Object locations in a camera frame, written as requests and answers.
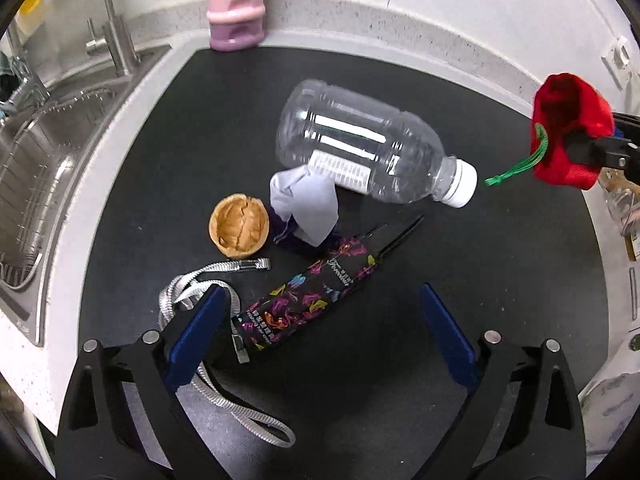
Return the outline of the red drawstring pouch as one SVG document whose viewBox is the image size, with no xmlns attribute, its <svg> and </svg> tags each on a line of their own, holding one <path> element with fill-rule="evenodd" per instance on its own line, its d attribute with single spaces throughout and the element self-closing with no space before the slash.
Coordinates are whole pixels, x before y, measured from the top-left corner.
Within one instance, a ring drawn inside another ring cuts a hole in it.
<svg viewBox="0 0 640 480">
<path fill-rule="evenodd" d="M 614 117 L 608 101 L 591 84 L 571 73 L 547 77 L 534 96 L 530 121 L 530 154 L 503 174 L 485 180 L 488 186 L 533 171 L 544 183 L 587 191 L 601 168 L 589 162 L 571 162 L 564 141 L 570 136 L 608 138 Z"/>
</svg>

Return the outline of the black colourful hair cream tube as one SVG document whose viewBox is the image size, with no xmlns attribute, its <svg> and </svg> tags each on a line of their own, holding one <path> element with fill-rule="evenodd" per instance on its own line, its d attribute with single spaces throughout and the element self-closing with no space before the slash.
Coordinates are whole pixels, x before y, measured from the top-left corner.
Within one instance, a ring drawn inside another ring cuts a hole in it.
<svg viewBox="0 0 640 480">
<path fill-rule="evenodd" d="M 232 316 L 232 326 L 247 347 L 262 351 L 277 344 L 359 287 L 422 220 L 385 223 L 342 240 L 328 256 Z"/>
</svg>

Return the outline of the stainless steel kitchen sink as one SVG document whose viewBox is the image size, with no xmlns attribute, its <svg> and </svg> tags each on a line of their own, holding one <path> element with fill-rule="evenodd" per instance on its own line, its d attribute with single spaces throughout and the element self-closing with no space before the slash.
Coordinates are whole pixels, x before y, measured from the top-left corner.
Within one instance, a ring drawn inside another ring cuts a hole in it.
<svg viewBox="0 0 640 480">
<path fill-rule="evenodd" d="M 1 310 L 34 346 L 44 339 L 49 275 L 64 214 L 90 154 L 168 47 L 131 75 L 102 61 L 57 81 L 51 99 L 1 122 Z"/>
</svg>

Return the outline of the brown paper cupcake liner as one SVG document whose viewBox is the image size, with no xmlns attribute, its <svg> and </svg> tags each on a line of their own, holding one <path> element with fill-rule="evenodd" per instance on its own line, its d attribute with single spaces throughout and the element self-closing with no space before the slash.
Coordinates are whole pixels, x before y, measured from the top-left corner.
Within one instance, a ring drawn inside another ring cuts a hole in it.
<svg viewBox="0 0 640 480">
<path fill-rule="evenodd" d="M 221 200 L 209 217 L 208 234 L 230 259 L 244 259 L 265 245 L 269 216 L 259 198 L 232 194 Z"/>
</svg>

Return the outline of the crumpled white tissue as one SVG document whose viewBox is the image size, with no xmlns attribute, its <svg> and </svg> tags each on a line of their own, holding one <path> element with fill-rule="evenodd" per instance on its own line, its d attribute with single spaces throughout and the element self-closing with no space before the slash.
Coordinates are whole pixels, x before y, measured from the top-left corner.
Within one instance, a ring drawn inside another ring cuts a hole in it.
<svg viewBox="0 0 640 480">
<path fill-rule="evenodd" d="M 293 234 L 310 246 L 320 246 L 338 220 L 334 182 L 307 165 L 279 171 L 270 180 L 270 206 Z"/>
</svg>

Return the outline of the black counter mat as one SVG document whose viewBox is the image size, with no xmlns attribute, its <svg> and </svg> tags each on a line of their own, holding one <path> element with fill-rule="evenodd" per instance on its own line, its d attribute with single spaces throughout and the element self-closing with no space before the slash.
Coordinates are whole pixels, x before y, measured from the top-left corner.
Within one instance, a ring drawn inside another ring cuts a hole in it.
<svg viewBox="0 0 640 480">
<path fill-rule="evenodd" d="M 216 203 L 269 195 L 276 131 L 299 82 L 329 84 L 408 110 L 481 177 L 528 151 L 528 119 L 494 100 L 397 65 L 311 50 L 191 54 L 145 122 L 103 211 L 79 335 L 129 344 L 158 321 L 175 276 L 219 258 L 207 232 Z M 230 393 L 290 426 L 296 445 L 251 436 L 196 391 L 180 400 L 237 479 L 408 479 L 444 435 L 465 392 L 449 376 L 419 307 L 430 284 L 472 338 L 559 341 L 578 386 L 608 355 L 608 302 L 582 193 L 522 174 L 479 186 L 454 209 L 422 200 L 423 220 L 336 309 L 252 362 L 227 336 L 208 362 Z"/>
</svg>

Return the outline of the clear plastic water bottle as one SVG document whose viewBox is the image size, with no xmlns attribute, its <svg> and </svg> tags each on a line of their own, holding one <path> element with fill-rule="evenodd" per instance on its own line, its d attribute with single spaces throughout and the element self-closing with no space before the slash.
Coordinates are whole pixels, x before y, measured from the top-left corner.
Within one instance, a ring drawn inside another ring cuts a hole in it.
<svg viewBox="0 0 640 480">
<path fill-rule="evenodd" d="M 431 197 L 462 208 L 478 181 L 476 169 L 448 154 L 420 117 L 314 79 L 298 84 L 286 101 L 276 153 L 284 166 L 306 165 L 342 188 L 389 204 Z"/>
</svg>

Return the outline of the stacked pastel cups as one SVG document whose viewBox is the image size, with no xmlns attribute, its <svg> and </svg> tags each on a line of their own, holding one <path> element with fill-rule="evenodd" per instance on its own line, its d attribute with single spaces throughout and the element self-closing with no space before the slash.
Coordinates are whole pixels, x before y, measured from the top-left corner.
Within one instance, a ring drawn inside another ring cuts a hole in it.
<svg viewBox="0 0 640 480">
<path fill-rule="evenodd" d="M 209 45 L 218 52 L 255 47 L 265 38 L 265 0 L 207 0 Z"/>
</svg>

